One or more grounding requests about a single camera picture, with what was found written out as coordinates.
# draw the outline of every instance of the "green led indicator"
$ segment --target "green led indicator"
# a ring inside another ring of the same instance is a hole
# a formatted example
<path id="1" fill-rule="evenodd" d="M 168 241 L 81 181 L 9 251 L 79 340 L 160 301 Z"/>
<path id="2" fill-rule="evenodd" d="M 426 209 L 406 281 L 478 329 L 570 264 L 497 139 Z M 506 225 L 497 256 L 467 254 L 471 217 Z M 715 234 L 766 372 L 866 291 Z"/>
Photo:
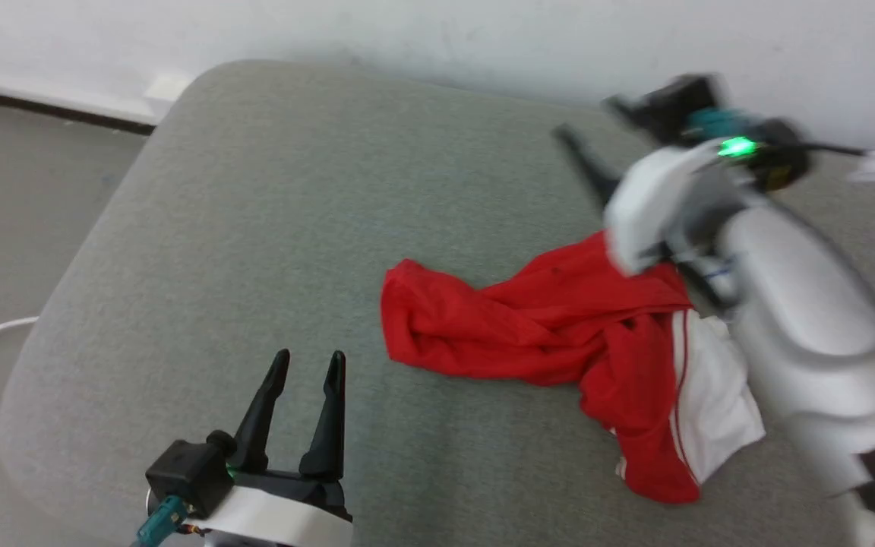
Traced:
<path id="1" fill-rule="evenodd" d="M 758 144 L 749 138 L 729 138 L 722 142 L 718 155 L 725 158 L 742 158 L 756 153 Z"/>

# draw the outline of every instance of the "crumpled red shirt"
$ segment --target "crumpled red shirt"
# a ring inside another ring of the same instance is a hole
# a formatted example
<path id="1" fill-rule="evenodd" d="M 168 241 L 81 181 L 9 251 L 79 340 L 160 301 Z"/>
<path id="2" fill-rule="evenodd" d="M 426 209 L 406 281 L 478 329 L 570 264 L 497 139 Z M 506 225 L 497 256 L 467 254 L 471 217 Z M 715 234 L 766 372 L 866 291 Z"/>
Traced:
<path id="1" fill-rule="evenodd" d="M 629 487 L 668 503 L 699 494 L 669 423 L 678 384 L 671 314 L 690 306 L 673 264 L 618 273 L 603 232 L 480 290 L 403 260 L 380 298 L 393 360 L 451 376 L 577 382 L 583 412 L 617 434 Z"/>

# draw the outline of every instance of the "red and white clothing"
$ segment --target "red and white clothing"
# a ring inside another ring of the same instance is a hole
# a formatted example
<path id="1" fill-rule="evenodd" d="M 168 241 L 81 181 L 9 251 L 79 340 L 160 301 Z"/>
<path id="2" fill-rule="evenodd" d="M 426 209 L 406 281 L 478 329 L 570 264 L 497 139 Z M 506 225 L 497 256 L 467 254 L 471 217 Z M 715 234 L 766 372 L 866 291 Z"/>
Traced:
<path id="1" fill-rule="evenodd" d="M 480 290 L 404 260 L 380 301 L 393 360 L 452 376 L 577 382 L 583 412 L 617 435 L 619 475 L 667 503 L 698 499 L 701 482 L 764 436 L 725 325 L 690 308 L 673 264 L 623 277 L 601 232 Z"/>

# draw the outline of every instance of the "white wall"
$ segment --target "white wall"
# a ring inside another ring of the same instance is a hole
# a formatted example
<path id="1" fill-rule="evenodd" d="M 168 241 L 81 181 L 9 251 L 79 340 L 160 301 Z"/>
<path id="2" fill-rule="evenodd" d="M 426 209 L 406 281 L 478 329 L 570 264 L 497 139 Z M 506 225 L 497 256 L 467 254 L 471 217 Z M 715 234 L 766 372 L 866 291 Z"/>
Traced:
<path id="1" fill-rule="evenodd" d="M 0 93 L 153 121 L 157 76 L 239 58 L 579 104 L 711 70 L 744 108 L 875 145 L 875 0 L 0 0 Z"/>

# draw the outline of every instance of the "black baseboard strip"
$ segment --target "black baseboard strip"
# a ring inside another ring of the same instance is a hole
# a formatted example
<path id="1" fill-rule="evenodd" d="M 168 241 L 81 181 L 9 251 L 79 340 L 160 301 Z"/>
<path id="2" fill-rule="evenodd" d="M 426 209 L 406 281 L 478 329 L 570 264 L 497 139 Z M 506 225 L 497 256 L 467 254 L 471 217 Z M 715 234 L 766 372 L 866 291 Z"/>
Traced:
<path id="1" fill-rule="evenodd" d="M 149 135 L 155 125 L 140 124 L 140 122 L 129 122 L 118 118 L 111 118 L 108 115 L 90 114 L 70 108 L 62 108 L 49 104 L 35 103 L 31 100 L 21 100 L 9 96 L 0 96 L 0 106 L 7 108 L 18 108 L 27 110 L 37 114 L 53 115 L 56 118 L 69 120 L 71 122 L 83 122 L 84 124 L 99 125 L 101 128 L 119 129 L 119 131 L 127 131 L 132 134 Z"/>

